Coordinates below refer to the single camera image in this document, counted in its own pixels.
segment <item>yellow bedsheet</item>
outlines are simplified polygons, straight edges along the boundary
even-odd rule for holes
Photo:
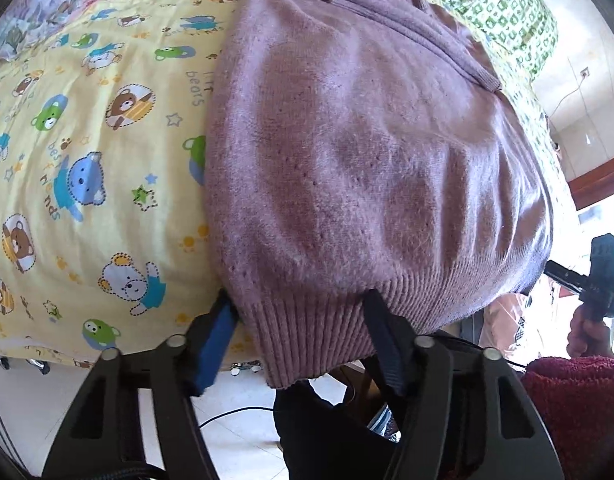
[[[209,310],[203,124],[237,1],[98,0],[0,64],[0,354],[87,367]],[[226,361],[254,357],[239,329]]]

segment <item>black pants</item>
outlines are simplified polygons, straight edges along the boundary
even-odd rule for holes
[[[274,422],[290,480],[382,480],[396,447],[321,399],[307,381],[277,391]]]

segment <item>white wall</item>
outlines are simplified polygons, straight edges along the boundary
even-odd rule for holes
[[[562,147],[565,176],[572,180],[614,157],[614,35],[591,0],[545,2],[560,35],[534,89]],[[576,90],[584,68],[590,76]]]

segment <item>hand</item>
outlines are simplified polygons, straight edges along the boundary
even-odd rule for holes
[[[587,319],[588,307],[580,305],[571,320],[571,332],[567,336],[567,353],[570,357],[613,357],[610,346],[611,330],[603,322]]]

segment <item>knit sweater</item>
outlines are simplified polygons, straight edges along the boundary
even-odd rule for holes
[[[216,268],[272,386],[372,353],[367,288],[431,332],[535,283],[551,203],[499,86],[425,0],[241,0],[206,197]]]

